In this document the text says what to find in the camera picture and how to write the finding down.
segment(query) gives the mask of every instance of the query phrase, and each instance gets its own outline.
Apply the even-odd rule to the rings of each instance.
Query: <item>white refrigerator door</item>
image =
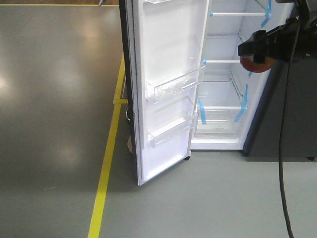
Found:
[[[190,155],[209,0],[126,1],[138,184]]]

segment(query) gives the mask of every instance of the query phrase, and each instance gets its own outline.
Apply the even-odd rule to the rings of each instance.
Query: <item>yellow floor line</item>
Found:
[[[114,92],[114,100],[121,98],[123,81],[124,81],[124,57],[122,56],[118,80],[117,80],[117,86],[116,86],[115,92]]]
[[[98,238],[100,234],[101,223],[103,219],[106,192],[108,187],[110,168],[112,163],[112,156],[114,151],[115,139],[118,130],[119,117],[120,117],[121,104],[115,104],[112,114],[111,126],[106,146],[103,165],[99,178],[97,195],[93,209],[93,215],[90,222],[88,238]]]
[[[117,104],[117,103],[128,104],[128,100],[127,99],[114,99],[113,104]]]

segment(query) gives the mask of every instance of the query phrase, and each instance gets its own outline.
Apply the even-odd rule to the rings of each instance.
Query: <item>gray concrete floor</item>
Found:
[[[0,6],[0,237],[87,237],[122,57],[118,7]]]
[[[277,162],[239,152],[193,152],[138,187],[121,111],[101,238],[286,238]],[[307,161],[288,158],[288,161]],[[285,187],[296,238],[317,234],[317,163],[285,163]]]
[[[121,59],[117,7],[0,7],[0,237],[85,238]],[[286,238],[276,162],[194,152],[142,187],[122,105],[102,238]],[[317,163],[285,163],[294,235]]]

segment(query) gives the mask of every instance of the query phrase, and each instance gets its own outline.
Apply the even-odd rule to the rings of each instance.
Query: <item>door shelf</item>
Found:
[[[170,122],[164,123],[157,126],[154,130],[148,131],[148,138],[150,145],[155,148],[171,138],[188,131],[194,127],[194,122],[197,120],[197,114],[193,116],[184,115],[180,118],[171,120]]]
[[[166,83],[153,85],[146,82],[145,97],[148,101],[157,103],[159,100],[176,95],[189,88],[195,87],[200,84],[204,76],[204,68],[200,68],[187,73],[178,78],[172,79]]]

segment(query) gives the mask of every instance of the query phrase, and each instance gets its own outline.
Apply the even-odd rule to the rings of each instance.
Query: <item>blue tape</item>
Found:
[[[234,120],[235,122],[238,122],[241,117],[243,116],[244,112],[247,109],[247,103],[248,103],[248,85],[246,84],[246,91],[243,96],[242,104],[241,104],[241,110],[239,114],[237,115],[236,119]]]
[[[199,108],[199,111],[200,111],[200,116],[202,118],[202,124],[206,125],[207,122],[206,122],[205,108],[204,108],[203,102],[200,99],[198,99],[198,108]]]
[[[271,12],[272,12],[272,0],[268,0],[268,5],[265,11],[265,20],[262,22],[261,27],[263,28],[271,18]]]

